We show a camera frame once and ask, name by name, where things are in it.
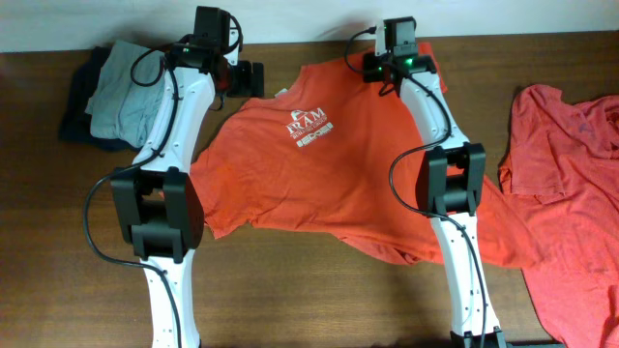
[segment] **brown surface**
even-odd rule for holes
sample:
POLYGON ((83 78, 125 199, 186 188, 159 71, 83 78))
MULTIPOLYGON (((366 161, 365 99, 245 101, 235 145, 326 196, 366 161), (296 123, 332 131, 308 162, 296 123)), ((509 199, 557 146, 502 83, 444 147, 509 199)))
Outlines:
MULTIPOLYGON (((619 33, 430 41, 450 88, 449 106, 465 133, 485 144, 493 180, 519 88, 546 83, 564 90, 567 102, 619 93, 619 33)), ((292 84, 301 65, 341 52, 341 43, 248 45, 244 58, 265 63, 272 97, 292 84)), ((97 259, 80 226, 87 189, 133 154, 56 140, 71 72, 87 56, 0 55, 2 347, 150 344, 143 273, 97 259)), ((198 148, 239 104, 228 100, 224 112, 209 115, 198 148)), ((132 257, 109 189, 96 197, 91 217, 102 249, 132 257)), ((204 240, 194 265, 195 320, 208 345, 350 347, 405 339, 418 347, 449 335, 440 266, 383 264, 329 235, 244 227, 204 240)), ((519 271, 486 265, 486 279, 508 339, 548 339, 519 271)))

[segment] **wooden table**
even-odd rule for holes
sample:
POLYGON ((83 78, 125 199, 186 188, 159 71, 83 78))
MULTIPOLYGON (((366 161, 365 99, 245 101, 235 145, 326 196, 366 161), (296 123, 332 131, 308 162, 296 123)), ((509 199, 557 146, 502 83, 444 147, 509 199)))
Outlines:
MULTIPOLYGON (((485 144, 486 174, 508 142, 514 95, 533 83, 562 89, 566 102, 619 94, 619 33, 429 40, 466 134, 485 144)), ((266 94, 299 67, 338 58, 342 43, 247 45, 264 62, 266 94)), ((147 347, 151 318, 144 274, 107 264, 81 230, 90 186, 131 161, 59 142, 72 72, 86 51, 0 55, 0 346, 147 347)), ((209 115, 204 148, 241 101, 209 115)), ((96 242, 129 257, 109 189, 93 202, 96 242)), ((548 340, 520 271, 486 265, 489 292, 509 340, 548 340)), ((205 239, 193 270, 195 320, 204 346, 408 347, 449 337, 451 307, 441 266, 397 267, 330 235, 245 226, 205 239)), ((439 343, 430 344, 440 347, 439 343)))

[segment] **white wall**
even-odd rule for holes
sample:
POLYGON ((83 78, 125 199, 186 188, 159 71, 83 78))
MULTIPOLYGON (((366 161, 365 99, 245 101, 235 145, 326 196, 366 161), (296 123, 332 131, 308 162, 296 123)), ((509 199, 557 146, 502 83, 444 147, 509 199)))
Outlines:
POLYGON ((421 37, 619 29, 619 0, 2 0, 0 51, 172 42, 197 5, 230 11, 246 44, 342 40, 405 15, 421 37))

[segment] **red cloth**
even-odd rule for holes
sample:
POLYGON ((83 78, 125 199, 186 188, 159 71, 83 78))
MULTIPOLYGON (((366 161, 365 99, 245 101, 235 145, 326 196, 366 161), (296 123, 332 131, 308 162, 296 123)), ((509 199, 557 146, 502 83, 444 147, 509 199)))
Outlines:
POLYGON ((501 185, 545 251, 524 270, 542 325, 570 348, 619 347, 619 96, 572 106, 529 87, 510 146, 501 185))
MULTIPOLYGON (((420 49, 431 54, 428 44, 420 49)), ((350 60, 359 67, 362 55, 350 60)), ((392 161, 422 141, 396 94, 378 96, 381 86, 364 83, 338 59, 303 67, 275 99, 249 100, 191 170, 215 237, 250 222, 332 233, 395 264, 442 262, 428 219, 402 207, 389 188, 392 161)), ((395 173, 398 191, 412 204, 421 158, 401 161, 395 173)), ((508 267, 538 261, 530 231, 488 179, 482 197, 484 260, 508 267)))

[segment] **folded gray fabric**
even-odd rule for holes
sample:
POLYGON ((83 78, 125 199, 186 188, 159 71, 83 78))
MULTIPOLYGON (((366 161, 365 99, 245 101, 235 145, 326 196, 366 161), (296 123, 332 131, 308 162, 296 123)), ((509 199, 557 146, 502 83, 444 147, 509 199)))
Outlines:
MULTIPOLYGON (((91 114, 90 133, 104 139, 123 139, 139 148, 153 127, 162 101, 163 76, 151 87, 132 83, 130 69, 137 57, 148 48, 117 41, 101 69, 95 94, 88 101, 86 113, 91 114)), ((142 59, 134 71, 140 82, 150 82, 160 69, 161 52, 155 51, 142 59)))

